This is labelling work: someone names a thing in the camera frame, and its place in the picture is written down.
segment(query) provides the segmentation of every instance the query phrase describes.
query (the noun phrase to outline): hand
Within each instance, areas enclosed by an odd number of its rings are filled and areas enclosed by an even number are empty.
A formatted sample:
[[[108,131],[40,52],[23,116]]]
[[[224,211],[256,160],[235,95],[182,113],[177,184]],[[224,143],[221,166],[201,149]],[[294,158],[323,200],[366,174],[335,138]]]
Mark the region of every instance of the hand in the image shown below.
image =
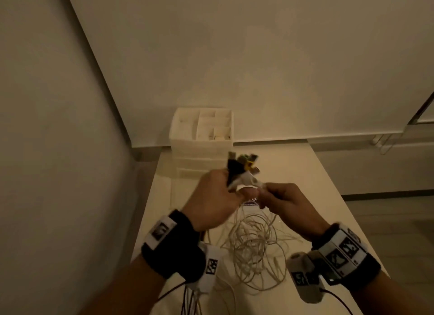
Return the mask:
[[[330,227],[294,183],[269,182],[259,190],[258,201],[261,208],[268,207],[308,241],[320,237]]]
[[[243,188],[241,192],[227,191],[226,169],[212,170],[199,181],[181,212],[195,231],[205,231],[223,224],[246,200],[257,197],[255,188]]]

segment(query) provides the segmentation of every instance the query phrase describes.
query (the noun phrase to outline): tangled white cable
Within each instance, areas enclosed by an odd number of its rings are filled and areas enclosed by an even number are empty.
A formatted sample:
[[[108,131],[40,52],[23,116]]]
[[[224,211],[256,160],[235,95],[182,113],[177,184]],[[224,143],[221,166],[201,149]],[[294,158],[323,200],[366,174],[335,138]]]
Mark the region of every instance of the tangled white cable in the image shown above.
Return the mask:
[[[285,251],[281,243],[297,238],[289,234],[277,237],[273,226],[276,215],[270,218],[263,211],[245,214],[244,207],[240,209],[235,214],[236,221],[225,242],[233,256],[235,273],[240,282],[254,290],[273,289],[286,277]],[[238,218],[239,212],[242,213],[241,218]],[[283,264],[282,261],[279,263],[275,254],[270,254],[270,246],[276,246],[281,252]],[[265,286],[263,273],[268,273],[274,284]]]

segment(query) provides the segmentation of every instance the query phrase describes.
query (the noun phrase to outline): dark baseboard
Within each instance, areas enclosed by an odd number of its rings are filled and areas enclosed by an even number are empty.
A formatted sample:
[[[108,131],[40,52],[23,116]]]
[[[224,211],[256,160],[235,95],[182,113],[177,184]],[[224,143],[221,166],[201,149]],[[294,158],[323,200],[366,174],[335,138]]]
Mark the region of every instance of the dark baseboard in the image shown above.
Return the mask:
[[[398,198],[398,197],[417,197],[433,196],[434,189],[424,190],[407,190],[407,191],[389,191],[389,192],[372,192],[369,194],[351,194],[341,195],[344,201],[366,201],[368,199]]]

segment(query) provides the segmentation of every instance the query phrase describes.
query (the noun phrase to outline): person's left hand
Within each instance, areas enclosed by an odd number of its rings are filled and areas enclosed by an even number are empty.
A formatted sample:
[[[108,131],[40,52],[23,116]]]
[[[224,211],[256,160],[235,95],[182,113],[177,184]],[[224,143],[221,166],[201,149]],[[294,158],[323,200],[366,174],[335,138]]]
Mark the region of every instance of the person's left hand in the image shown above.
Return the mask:
[[[205,231],[223,224],[242,202],[258,196],[255,188],[227,191],[227,177],[226,169],[206,173],[182,208],[181,212],[190,219],[195,231]]]

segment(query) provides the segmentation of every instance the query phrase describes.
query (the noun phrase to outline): tile floor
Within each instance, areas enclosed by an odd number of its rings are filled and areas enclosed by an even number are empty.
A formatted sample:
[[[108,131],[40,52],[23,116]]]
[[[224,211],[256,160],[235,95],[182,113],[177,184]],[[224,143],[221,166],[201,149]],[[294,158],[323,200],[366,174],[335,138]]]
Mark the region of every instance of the tile floor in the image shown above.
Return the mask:
[[[434,307],[434,196],[347,205],[390,277]]]

